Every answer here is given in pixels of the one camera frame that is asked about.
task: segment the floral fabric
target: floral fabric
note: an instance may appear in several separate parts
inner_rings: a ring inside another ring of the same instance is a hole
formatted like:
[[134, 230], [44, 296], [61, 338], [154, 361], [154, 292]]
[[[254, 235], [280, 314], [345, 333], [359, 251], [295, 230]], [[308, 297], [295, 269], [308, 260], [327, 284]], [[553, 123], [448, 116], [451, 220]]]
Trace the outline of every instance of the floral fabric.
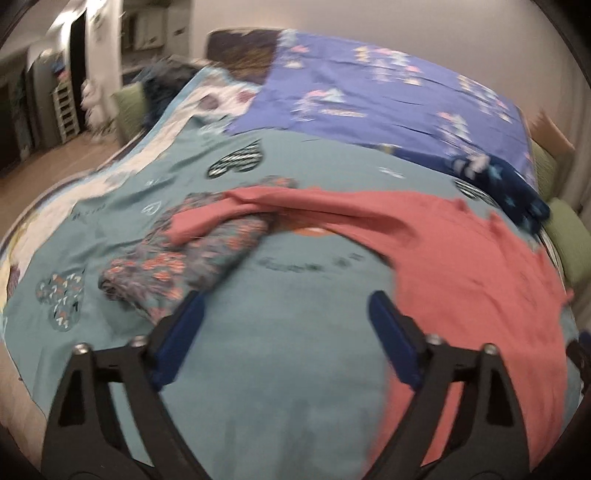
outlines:
[[[260, 185], [295, 188], [283, 177], [266, 177]], [[192, 290], [210, 290], [266, 235], [275, 214], [248, 215], [220, 224], [203, 238], [175, 247], [165, 234], [176, 213], [217, 202], [224, 193], [192, 193], [164, 212], [134, 250], [115, 258], [99, 278], [111, 300], [125, 300], [153, 323], [171, 315]]]

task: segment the star print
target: star print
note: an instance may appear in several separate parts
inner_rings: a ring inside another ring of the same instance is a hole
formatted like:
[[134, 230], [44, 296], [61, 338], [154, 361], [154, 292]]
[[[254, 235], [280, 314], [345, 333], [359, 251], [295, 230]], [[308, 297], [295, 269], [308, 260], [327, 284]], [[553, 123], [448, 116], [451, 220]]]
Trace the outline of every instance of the star print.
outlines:
[[500, 180], [501, 179], [501, 172], [502, 172], [502, 169], [495, 166], [495, 165], [491, 165], [488, 168], [488, 176], [491, 178], [491, 180]]

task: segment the wooden floor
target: wooden floor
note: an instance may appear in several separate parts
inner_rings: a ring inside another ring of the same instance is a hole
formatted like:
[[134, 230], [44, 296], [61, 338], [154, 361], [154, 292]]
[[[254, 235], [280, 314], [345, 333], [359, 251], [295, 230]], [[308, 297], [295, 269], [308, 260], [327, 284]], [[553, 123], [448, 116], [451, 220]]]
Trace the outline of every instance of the wooden floor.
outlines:
[[98, 167], [119, 150], [115, 138], [90, 142], [82, 134], [49, 152], [32, 155], [0, 179], [0, 239], [40, 194], [74, 173]]

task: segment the doorway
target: doorway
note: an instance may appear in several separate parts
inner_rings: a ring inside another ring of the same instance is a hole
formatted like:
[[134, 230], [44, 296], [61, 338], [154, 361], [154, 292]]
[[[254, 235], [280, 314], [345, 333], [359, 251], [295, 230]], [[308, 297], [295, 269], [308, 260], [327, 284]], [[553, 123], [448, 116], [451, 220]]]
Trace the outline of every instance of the doorway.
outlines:
[[80, 131], [86, 130], [82, 103], [82, 83], [86, 80], [86, 11], [79, 16], [70, 29], [70, 77], [76, 104], [76, 116]]
[[6, 172], [21, 159], [17, 133], [12, 123], [12, 108], [8, 85], [0, 87], [0, 173]]

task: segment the dark blue cloth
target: dark blue cloth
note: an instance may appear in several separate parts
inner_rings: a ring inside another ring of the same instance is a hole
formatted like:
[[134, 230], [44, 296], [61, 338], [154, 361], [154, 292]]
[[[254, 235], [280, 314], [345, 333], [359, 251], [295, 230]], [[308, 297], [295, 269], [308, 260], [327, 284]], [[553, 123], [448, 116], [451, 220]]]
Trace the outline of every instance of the dark blue cloth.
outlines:
[[227, 132], [281, 128], [351, 144], [434, 155], [487, 153], [534, 184], [515, 105], [403, 52], [284, 30], [266, 84]]
[[377, 148], [423, 167], [447, 173], [488, 194], [514, 224], [535, 235], [550, 218], [550, 208], [508, 162], [494, 155], [458, 155], [441, 158], [403, 148]]
[[134, 78], [134, 82], [142, 83], [148, 105], [148, 113], [144, 119], [146, 130], [156, 125], [166, 107], [199, 70], [198, 67], [163, 59], [144, 68]]

